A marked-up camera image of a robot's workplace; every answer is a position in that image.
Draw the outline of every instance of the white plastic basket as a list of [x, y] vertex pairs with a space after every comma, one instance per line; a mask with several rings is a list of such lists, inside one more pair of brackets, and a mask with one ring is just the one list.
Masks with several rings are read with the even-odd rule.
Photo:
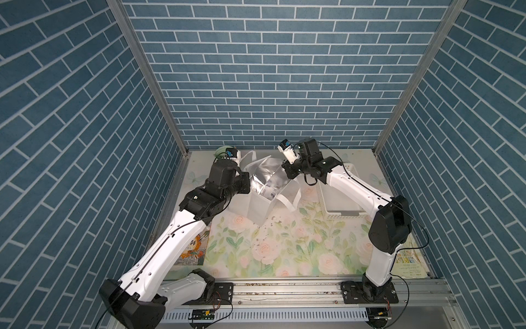
[[[252, 162], [245, 165], [243, 167], [243, 171], [247, 171], [250, 175], [252, 175], [254, 169], [260, 165], [260, 162], [266, 158], [269, 158], [270, 155], [260, 160], [255, 160], [256, 152], [250, 152], [252, 152]], [[293, 212], [296, 210], [300, 198], [300, 185], [295, 180], [291, 180], [272, 200], [265, 198], [255, 191], [250, 191], [248, 194], [236, 194], [232, 197], [232, 202], [229, 204], [228, 210], [235, 214], [247, 217], [256, 225], [262, 226], [276, 205], [276, 202], [281, 201], [291, 212]]]
[[[355, 175], [359, 178], [356, 168], [352, 163], [344, 163], [343, 165], [345, 166], [345, 169], [347, 169], [349, 174]], [[348, 207], [347, 211], [335, 211], [332, 209], [327, 209], [328, 206], [325, 202], [325, 198], [334, 198], [335, 194], [337, 197], [339, 196], [339, 194], [343, 194], [335, 188], [324, 184], [316, 184], [316, 189], [318, 192], [318, 196], [320, 197], [321, 211], [325, 220], [351, 220], [357, 218], [364, 218], [365, 216], [367, 216], [365, 210], [358, 206], [354, 201], [349, 202], [348, 199], [345, 202], [345, 205]]]

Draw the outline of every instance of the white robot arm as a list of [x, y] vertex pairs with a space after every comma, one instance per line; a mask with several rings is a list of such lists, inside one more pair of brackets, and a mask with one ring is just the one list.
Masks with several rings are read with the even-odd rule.
[[282, 167], [288, 178], [309, 174], [316, 181], [332, 186], [358, 203], [373, 218], [369, 238], [373, 244], [371, 263], [363, 275], [363, 296], [369, 301], [383, 298], [391, 282], [391, 268], [398, 250], [411, 233], [408, 203], [402, 196], [392, 197], [349, 174], [342, 162], [323, 158], [318, 144], [307, 138], [298, 144], [299, 155], [288, 140], [278, 149], [287, 158]]
[[[411, 231], [402, 210], [407, 202], [348, 174], [333, 157], [323, 158], [312, 138], [299, 142], [298, 148], [299, 155], [287, 140], [278, 147], [287, 158], [282, 167], [290, 179], [309, 174], [343, 192], [374, 218], [369, 231], [374, 247], [363, 275], [362, 294], [370, 303], [379, 301], [391, 281], [396, 252]], [[153, 329], [165, 311], [192, 300], [211, 300], [215, 279], [202, 270], [167, 284], [163, 279], [185, 247], [225, 209], [227, 202], [237, 193], [250, 192], [248, 173], [239, 169], [240, 152], [228, 148], [226, 154], [229, 159], [213, 163], [205, 184], [185, 196], [179, 211], [145, 255], [118, 281], [107, 279], [99, 289], [107, 310], [128, 329]]]
[[238, 193], [250, 192], [248, 173], [239, 169], [240, 152], [226, 150], [214, 161], [203, 186], [189, 192], [168, 227], [145, 255], [120, 279], [99, 289], [107, 310], [128, 329], [153, 329], [166, 310], [188, 301], [211, 302], [215, 279], [202, 270], [163, 284], [168, 271], [190, 241], [222, 212]]

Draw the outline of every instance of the blue brick wallpaper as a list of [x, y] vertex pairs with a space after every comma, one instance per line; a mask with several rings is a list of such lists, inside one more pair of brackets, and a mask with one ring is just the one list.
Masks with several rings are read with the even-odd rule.
[[124, 0], [190, 149], [370, 148], [450, 0]]
[[0, 328], [92, 326], [179, 159], [105, 0], [0, 1]]
[[379, 156], [473, 328], [525, 327], [525, 19], [469, 0]]

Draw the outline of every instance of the floral tablecloth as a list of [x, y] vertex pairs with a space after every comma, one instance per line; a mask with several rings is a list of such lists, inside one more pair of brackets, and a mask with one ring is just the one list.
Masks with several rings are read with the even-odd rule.
[[[366, 150], [339, 151], [342, 158], [345, 157], [344, 162], [355, 164], [362, 179], [390, 193], [374, 158], [369, 165], [359, 165], [360, 161], [345, 156], [346, 151]], [[206, 151], [192, 153], [179, 198], [203, 183], [213, 160], [212, 154]], [[195, 268], [203, 268], [216, 278], [364, 273], [372, 252], [367, 235], [371, 218], [324, 220], [316, 188], [302, 180], [298, 182], [301, 184], [301, 200], [296, 211], [291, 213], [278, 202], [264, 225], [258, 227], [248, 218], [225, 210], [211, 223], [203, 266], [174, 265], [166, 279], [179, 279]], [[415, 245], [412, 237], [407, 244]], [[422, 255], [408, 252], [397, 257], [393, 273], [426, 277], [428, 269]]]

